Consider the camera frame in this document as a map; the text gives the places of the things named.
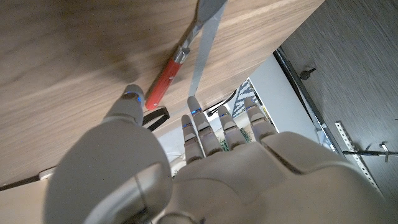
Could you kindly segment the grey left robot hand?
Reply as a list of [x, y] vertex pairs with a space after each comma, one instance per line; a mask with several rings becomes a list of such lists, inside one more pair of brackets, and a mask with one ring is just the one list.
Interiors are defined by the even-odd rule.
[[397, 212], [352, 163], [292, 132], [251, 100], [255, 140], [225, 109], [224, 151], [194, 97], [182, 117], [187, 163], [175, 175], [143, 126], [143, 92], [128, 85], [49, 180], [45, 223], [396, 223]]

